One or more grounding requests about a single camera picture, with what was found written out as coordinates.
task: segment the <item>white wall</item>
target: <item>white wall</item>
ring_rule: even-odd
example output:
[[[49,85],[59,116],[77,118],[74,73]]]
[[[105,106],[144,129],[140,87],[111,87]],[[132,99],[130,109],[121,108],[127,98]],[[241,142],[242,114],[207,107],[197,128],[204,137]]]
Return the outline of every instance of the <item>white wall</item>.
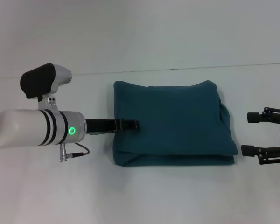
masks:
[[[278,145],[279,127],[248,124],[246,113],[280,108],[280,65],[76,75],[56,96],[61,110],[112,118],[116,80],[192,85],[207,79],[230,110],[238,146]],[[18,78],[0,79],[0,111],[36,106]],[[112,137],[86,137],[90,155],[66,163],[59,162],[58,146],[0,150],[0,224],[280,224],[280,164],[261,166],[239,151],[229,167],[122,168],[112,160]]]
[[[0,0],[0,77],[280,63],[280,0]]]

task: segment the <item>green led ring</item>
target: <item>green led ring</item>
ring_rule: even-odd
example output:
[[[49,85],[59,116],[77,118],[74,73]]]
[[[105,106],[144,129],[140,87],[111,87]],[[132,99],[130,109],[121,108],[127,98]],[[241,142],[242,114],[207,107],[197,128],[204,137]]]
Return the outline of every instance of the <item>green led ring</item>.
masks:
[[[76,132],[76,129],[74,127],[69,128],[69,134],[73,135]]]

